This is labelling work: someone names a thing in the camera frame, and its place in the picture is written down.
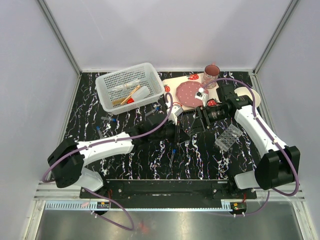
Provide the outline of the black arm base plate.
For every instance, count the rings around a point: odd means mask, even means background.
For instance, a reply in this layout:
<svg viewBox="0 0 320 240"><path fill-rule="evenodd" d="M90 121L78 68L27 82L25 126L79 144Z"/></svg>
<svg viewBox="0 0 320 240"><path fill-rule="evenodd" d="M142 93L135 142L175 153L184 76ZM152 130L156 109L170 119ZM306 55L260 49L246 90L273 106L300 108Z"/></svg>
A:
<svg viewBox="0 0 320 240"><path fill-rule="evenodd" d="M229 180L108 180L95 193L111 197L126 209L219 208L222 200L255 200L250 188Z"/></svg>

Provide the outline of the clear plastic funnel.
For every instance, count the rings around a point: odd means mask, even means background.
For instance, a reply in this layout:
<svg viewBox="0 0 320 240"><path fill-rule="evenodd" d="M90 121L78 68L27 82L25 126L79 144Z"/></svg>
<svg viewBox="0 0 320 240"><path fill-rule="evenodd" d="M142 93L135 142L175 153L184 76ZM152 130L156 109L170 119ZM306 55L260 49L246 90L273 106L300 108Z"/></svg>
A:
<svg viewBox="0 0 320 240"><path fill-rule="evenodd" d="M131 88L132 86L135 86L136 81L131 81L128 83L123 83L121 85L115 86L111 89L112 92L118 92L118 91L124 91L127 90L129 88Z"/></svg>

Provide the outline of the wooden test tube clamp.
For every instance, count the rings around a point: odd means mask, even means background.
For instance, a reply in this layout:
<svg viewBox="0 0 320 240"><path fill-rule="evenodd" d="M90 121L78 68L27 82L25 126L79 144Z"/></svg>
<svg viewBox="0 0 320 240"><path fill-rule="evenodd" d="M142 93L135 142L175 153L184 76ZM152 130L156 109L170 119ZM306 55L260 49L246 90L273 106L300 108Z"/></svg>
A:
<svg viewBox="0 0 320 240"><path fill-rule="evenodd" d="M128 100L132 97L132 95L137 92L139 89L141 88L140 85L138 85L137 87L135 87L135 89L120 103L120 105L124 105L128 102Z"/></svg>

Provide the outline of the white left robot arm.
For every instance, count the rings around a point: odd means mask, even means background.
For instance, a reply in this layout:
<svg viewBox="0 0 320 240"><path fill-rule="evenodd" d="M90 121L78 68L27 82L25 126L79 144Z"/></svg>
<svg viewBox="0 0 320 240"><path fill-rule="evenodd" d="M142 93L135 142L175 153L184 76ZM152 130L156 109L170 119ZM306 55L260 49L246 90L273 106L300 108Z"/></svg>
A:
<svg viewBox="0 0 320 240"><path fill-rule="evenodd" d="M108 193L101 175L86 168L98 160L127 155L146 144L168 140L178 145L190 140L180 123L153 116L123 132L93 141L64 139L48 157L49 170L56 187L84 187L97 198Z"/></svg>

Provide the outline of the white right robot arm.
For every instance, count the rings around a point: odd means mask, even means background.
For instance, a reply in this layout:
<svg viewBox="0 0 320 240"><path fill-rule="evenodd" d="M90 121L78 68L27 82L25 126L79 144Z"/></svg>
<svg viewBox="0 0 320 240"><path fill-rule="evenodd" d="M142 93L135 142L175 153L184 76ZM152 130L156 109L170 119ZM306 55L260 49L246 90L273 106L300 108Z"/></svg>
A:
<svg viewBox="0 0 320 240"><path fill-rule="evenodd" d="M203 107L197 109L203 129L214 122L232 117L254 142L260 161L255 170L239 173L227 185L228 195L239 198L245 189L260 188L276 190L277 187L294 182L299 186L298 170L300 151L296 146L288 146L266 124L257 112L257 97L247 85L233 88L225 84L216 90L220 104L209 105L204 87L196 89L194 98L202 100Z"/></svg>

